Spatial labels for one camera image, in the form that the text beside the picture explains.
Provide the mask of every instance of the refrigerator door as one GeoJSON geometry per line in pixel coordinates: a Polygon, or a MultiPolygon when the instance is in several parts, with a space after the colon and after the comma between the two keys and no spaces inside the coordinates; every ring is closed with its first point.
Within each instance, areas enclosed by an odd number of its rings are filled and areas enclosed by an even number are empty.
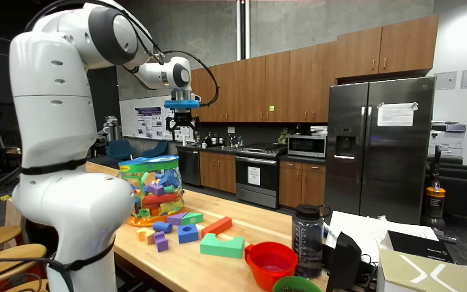
{"type": "Polygon", "coordinates": [[[327,205],[359,213],[369,82],[331,87],[327,205]]]}
{"type": "Polygon", "coordinates": [[[419,223],[432,108],[434,77],[370,82],[361,213],[419,223]]]}

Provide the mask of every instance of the wooden table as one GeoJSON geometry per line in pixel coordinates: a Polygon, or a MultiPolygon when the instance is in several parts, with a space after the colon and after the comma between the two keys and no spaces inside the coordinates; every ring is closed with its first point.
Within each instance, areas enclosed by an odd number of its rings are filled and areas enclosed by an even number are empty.
{"type": "MultiPolygon", "coordinates": [[[[119,174],[117,168],[91,161],[87,163],[87,170],[119,174]]],[[[220,238],[241,234],[247,244],[280,241],[291,246],[291,215],[189,189],[184,199],[187,210],[205,213],[205,221],[198,223],[200,228],[224,215],[234,218],[234,226],[220,238]]],[[[117,230],[116,252],[173,290],[262,290],[244,259],[202,254],[200,241],[181,244],[176,231],[168,233],[169,249],[158,252],[155,244],[138,239],[137,230],[132,225],[122,225],[117,230]]],[[[325,290],[328,277],[322,275],[314,282],[325,290]]]]}

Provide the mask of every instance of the cabinet door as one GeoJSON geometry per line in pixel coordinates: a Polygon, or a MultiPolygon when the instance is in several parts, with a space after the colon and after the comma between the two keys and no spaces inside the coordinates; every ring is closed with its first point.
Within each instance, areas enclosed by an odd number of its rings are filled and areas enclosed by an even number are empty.
{"type": "Polygon", "coordinates": [[[220,189],[236,194],[236,157],[233,153],[218,155],[220,189]]]}
{"type": "Polygon", "coordinates": [[[215,173],[213,157],[210,155],[210,152],[200,150],[200,174],[202,174],[203,186],[211,186],[211,179],[213,179],[211,173],[215,173]]]}
{"type": "Polygon", "coordinates": [[[297,207],[302,200],[302,165],[297,161],[281,161],[280,166],[280,204],[297,207]]]}
{"type": "Polygon", "coordinates": [[[220,85],[220,97],[211,105],[216,119],[215,121],[229,121],[234,114],[233,103],[236,97],[236,79],[234,79],[234,63],[218,64],[213,69],[218,85],[220,85]]]}
{"type": "Polygon", "coordinates": [[[312,67],[312,93],[301,95],[307,121],[330,119],[330,85],[335,84],[333,56],[335,41],[315,45],[312,67]]]}
{"type": "Polygon", "coordinates": [[[434,64],[437,15],[383,25],[380,72],[429,71],[434,64]]]}
{"type": "Polygon", "coordinates": [[[291,50],[291,80],[289,80],[289,116],[293,121],[307,121],[312,105],[304,100],[314,98],[314,63],[317,46],[291,50]]]}
{"type": "Polygon", "coordinates": [[[267,121],[289,121],[289,51],[267,54],[267,121]]]}
{"type": "Polygon", "coordinates": [[[327,184],[327,166],[315,163],[304,163],[304,187],[302,202],[304,204],[323,204],[325,202],[325,184],[327,184]]]}
{"type": "Polygon", "coordinates": [[[336,75],[377,74],[382,27],[344,33],[336,41],[336,75]]]}
{"type": "MultiPolygon", "coordinates": [[[[202,95],[203,101],[210,101],[213,98],[213,79],[205,67],[198,67],[192,71],[192,90],[202,95]]],[[[208,106],[202,106],[194,110],[194,116],[200,116],[200,119],[213,118],[213,111],[208,106]]]]}
{"type": "Polygon", "coordinates": [[[265,58],[236,61],[236,98],[231,121],[263,121],[265,111],[265,58]]]}

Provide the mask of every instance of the green block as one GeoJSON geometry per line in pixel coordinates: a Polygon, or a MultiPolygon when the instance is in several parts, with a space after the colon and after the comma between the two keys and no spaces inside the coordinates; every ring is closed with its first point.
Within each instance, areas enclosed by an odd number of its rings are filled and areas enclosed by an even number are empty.
{"type": "Polygon", "coordinates": [[[233,239],[218,239],[216,233],[207,233],[200,243],[203,254],[224,257],[244,257],[246,238],[234,236],[233,239]]]}
{"type": "Polygon", "coordinates": [[[202,212],[187,212],[186,217],[182,217],[182,225],[186,223],[198,223],[203,221],[203,213],[202,212]]]}
{"type": "Polygon", "coordinates": [[[176,189],[174,184],[168,184],[168,186],[164,186],[164,191],[166,191],[166,192],[173,192],[174,189],[176,189]]]}

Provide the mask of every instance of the clear plastic container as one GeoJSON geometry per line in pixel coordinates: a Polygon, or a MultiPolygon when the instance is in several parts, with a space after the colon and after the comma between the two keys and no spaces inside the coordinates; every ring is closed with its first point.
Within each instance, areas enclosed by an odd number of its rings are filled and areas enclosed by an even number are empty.
{"type": "Polygon", "coordinates": [[[121,161],[121,173],[137,187],[135,210],[129,223],[147,226],[184,210],[179,155],[138,157],[121,161]]]}

